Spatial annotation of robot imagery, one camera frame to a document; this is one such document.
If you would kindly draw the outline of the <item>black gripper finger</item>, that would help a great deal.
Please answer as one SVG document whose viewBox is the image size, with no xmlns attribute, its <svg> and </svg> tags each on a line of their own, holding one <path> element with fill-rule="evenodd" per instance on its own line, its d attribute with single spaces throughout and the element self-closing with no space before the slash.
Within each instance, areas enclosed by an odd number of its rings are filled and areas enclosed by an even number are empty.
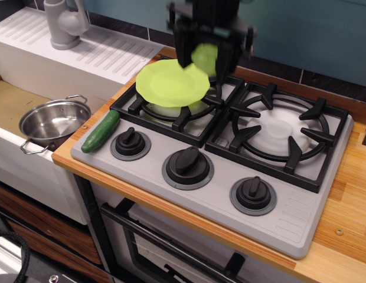
<svg viewBox="0 0 366 283">
<path fill-rule="evenodd" d="M 174 43 L 178 63 L 182 68 L 192 63 L 191 54 L 198 45 L 198 29 L 195 25 L 179 20 L 174 26 Z"/>
<path fill-rule="evenodd" d="M 215 63 L 216 83 L 224 83 L 238 64 L 244 50 L 244 37 L 228 37 L 217 40 L 217 59 Z"/>
</svg>

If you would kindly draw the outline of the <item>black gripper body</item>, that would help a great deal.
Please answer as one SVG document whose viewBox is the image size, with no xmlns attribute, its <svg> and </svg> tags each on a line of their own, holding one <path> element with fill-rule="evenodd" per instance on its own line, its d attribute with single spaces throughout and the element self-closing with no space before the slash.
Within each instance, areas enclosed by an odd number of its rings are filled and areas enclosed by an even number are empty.
<svg viewBox="0 0 366 283">
<path fill-rule="evenodd" d="M 252 56 L 256 28 L 238 15 L 240 1 L 171 1 L 167 3 L 167 27 L 174 33 L 175 24 L 181 20 L 198 29 L 198 44 L 217 46 L 217 40 L 244 37 L 242 55 Z"/>
</svg>

